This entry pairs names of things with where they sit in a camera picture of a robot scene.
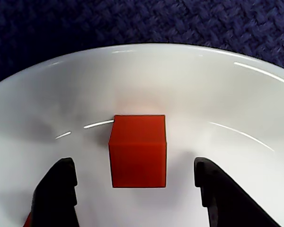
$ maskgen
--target white bowl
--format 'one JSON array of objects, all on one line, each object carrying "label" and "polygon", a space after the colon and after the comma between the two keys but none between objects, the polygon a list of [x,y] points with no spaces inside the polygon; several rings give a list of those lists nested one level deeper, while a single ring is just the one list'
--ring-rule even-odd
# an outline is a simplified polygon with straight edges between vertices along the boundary
[{"label": "white bowl", "polygon": [[[115,114],[166,115],[166,188],[112,188],[111,124],[83,127]],[[139,44],[65,55],[0,83],[0,227],[23,225],[36,185],[62,157],[75,161],[80,227],[207,227],[196,156],[284,227],[284,69],[216,49]]]}]

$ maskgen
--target cube face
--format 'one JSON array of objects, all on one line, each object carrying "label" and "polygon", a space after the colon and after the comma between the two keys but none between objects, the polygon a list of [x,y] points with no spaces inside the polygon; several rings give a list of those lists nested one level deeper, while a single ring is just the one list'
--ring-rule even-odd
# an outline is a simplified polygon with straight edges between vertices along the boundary
[{"label": "cube face", "polygon": [[109,154],[113,187],[165,187],[165,116],[116,116]]}]

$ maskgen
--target woven fabric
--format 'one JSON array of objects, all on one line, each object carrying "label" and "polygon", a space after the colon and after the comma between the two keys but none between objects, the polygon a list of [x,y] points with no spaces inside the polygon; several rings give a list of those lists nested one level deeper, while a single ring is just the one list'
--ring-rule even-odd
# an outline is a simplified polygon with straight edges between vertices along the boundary
[{"label": "woven fabric", "polygon": [[149,42],[284,67],[284,0],[0,0],[0,81],[63,54]]}]

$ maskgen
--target dark blue textured surface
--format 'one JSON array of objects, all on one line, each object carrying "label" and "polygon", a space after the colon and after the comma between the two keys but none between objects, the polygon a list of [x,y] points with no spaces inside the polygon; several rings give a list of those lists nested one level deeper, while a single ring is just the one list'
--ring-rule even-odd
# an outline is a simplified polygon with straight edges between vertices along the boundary
[{"label": "dark blue textured surface", "polygon": [[168,42],[284,67],[284,0],[0,0],[0,81],[84,49]]}]

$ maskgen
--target cube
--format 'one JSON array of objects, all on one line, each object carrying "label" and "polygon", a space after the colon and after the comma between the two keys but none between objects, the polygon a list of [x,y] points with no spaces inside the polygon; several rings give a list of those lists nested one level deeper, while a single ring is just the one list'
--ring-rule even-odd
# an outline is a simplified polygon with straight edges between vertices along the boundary
[{"label": "cube", "polygon": [[166,186],[164,115],[116,115],[108,147],[113,187]]}]

